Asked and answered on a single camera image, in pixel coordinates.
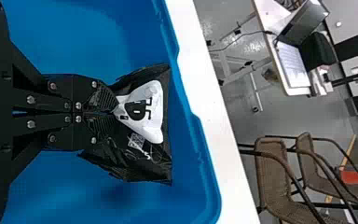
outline blue plastic container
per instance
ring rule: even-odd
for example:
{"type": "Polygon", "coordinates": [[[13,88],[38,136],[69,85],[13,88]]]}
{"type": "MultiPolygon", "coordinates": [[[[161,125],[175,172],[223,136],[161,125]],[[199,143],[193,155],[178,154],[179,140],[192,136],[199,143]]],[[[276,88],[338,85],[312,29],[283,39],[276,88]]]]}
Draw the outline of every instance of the blue plastic container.
{"type": "Polygon", "coordinates": [[[12,41],[41,73],[111,84],[142,66],[171,64],[173,185],[124,183],[77,153],[42,152],[12,184],[2,223],[215,223],[218,185],[200,121],[189,109],[163,0],[3,4],[12,41]]]}

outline cable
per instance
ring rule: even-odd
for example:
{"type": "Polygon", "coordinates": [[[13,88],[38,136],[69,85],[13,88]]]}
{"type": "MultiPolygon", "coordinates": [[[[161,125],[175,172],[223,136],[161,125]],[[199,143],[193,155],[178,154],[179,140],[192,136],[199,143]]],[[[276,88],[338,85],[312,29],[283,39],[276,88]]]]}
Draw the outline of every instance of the cable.
{"type": "Polygon", "coordinates": [[[272,42],[272,44],[274,45],[274,48],[278,47],[278,37],[274,39],[274,42],[272,42]]]}
{"type": "Polygon", "coordinates": [[[289,11],[291,10],[291,9],[290,9],[291,7],[295,7],[294,10],[298,9],[298,7],[296,6],[296,4],[297,4],[299,1],[300,1],[300,0],[297,0],[297,1],[295,1],[295,2],[292,1],[292,5],[288,6],[286,9],[289,10],[289,11]]]}
{"type": "Polygon", "coordinates": [[[275,0],[275,2],[277,2],[279,5],[286,9],[289,7],[291,1],[293,3],[293,0],[275,0]]]}
{"type": "Polygon", "coordinates": [[[231,45],[233,45],[235,42],[237,42],[238,40],[240,40],[240,39],[243,38],[244,36],[246,36],[246,35],[255,35],[255,34],[259,34],[259,33],[263,33],[263,34],[266,34],[266,35],[276,35],[276,34],[274,34],[274,33],[271,32],[271,31],[256,31],[256,32],[249,33],[249,34],[243,34],[243,35],[240,35],[237,39],[235,39],[235,40],[232,41],[231,43],[227,44],[224,48],[222,48],[222,49],[213,49],[213,50],[210,50],[209,52],[212,53],[212,52],[223,51],[223,50],[225,50],[225,49],[228,49],[228,47],[230,47],[231,45]]]}

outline table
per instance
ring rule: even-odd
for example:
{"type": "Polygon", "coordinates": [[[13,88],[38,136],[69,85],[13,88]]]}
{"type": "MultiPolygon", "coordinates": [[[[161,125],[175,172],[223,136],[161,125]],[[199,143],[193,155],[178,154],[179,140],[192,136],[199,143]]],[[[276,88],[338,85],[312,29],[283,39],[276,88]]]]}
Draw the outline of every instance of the table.
{"type": "MultiPolygon", "coordinates": [[[[252,0],[255,15],[259,21],[262,31],[271,31],[275,34],[279,34],[286,24],[295,16],[296,13],[291,13],[286,8],[279,5],[274,0],[252,0]]],[[[282,89],[284,93],[288,96],[296,95],[310,95],[310,87],[306,88],[291,88],[289,86],[288,80],[284,74],[281,61],[279,60],[278,52],[274,47],[275,35],[264,34],[264,39],[266,40],[266,46],[268,48],[270,57],[262,60],[261,62],[254,64],[248,69],[243,69],[238,73],[227,76],[225,79],[225,84],[237,80],[238,78],[244,77],[256,69],[261,68],[262,66],[272,62],[278,71],[278,78],[282,84],[282,89]]]]}

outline screw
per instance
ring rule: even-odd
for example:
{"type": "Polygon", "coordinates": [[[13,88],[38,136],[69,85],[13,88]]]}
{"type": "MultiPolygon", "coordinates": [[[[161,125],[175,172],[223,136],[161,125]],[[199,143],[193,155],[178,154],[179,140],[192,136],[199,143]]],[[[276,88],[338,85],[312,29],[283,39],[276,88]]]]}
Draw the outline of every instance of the screw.
{"type": "Polygon", "coordinates": [[[33,120],[28,120],[27,127],[29,129],[34,129],[34,128],[36,128],[36,123],[33,120]]]}
{"type": "Polygon", "coordinates": [[[65,117],[65,123],[70,123],[71,122],[71,117],[65,117]]]}
{"type": "Polygon", "coordinates": [[[7,71],[2,71],[2,79],[6,80],[6,81],[10,81],[11,75],[7,71]]]}
{"type": "Polygon", "coordinates": [[[57,137],[54,135],[54,134],[52,134],[49,138],[48,138],[48,140],[49,140],[49,142],[56,142],[57,141],[57,137]]]}
{"type": "Polygon", "coordinates": [[[78,109],[78,110],[81,109],[81,103],[80,102],[76,103],[76,109],[78,109]]]}
{"type": "Polygon", "coordinates": [[[34,103],[36,103],[36,99],[30,95],[27,97],[27,103],[28,105],[34,105],[34,103]]]}
{"type": "Polygon", "coordinates": [[[76,123],[80,123],[81,122],[81,116],[76,116],[76,123]]]}
{"type": "Polygon", "coordinates": [[[63,107],[64,107],[65,109],[70,109],[70,108],[71,108],[71,105],[70,105],[69,103],[65,103],[65,104],[63,105],[63,107]]]}
{"type": "Polygon", "coordinates": [[[8,152],[11,152],[11,145],[3,145],[1,147],[1,151],[4,152],[4,153],[8,153],[8,152]]]}
{"type": "Polygon", "coordinates": [[[51,83],[50,83],[50,88],[51,88],[52,90],[56,91],[56,90],[57,90],[57,85],[56,85],[54,82],[51,82],[51,83]]]}

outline white label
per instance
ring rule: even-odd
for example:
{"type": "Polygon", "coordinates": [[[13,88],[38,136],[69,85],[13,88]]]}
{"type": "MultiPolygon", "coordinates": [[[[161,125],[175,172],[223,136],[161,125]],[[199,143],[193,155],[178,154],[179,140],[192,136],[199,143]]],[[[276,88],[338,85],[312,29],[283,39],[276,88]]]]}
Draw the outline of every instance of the white label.
{"type": "Polygon", "coordinates": [[[129,147],[143,151],[145,139],[138,133],[133,133],[129,141],[129,147]]]}
{"type": "Polygon", "coordinates": [[[153,80],[116,97],[116,118],[153,144],[164,141],[161,126],[164,117],[164,91],[159,81],[153,80]]]}

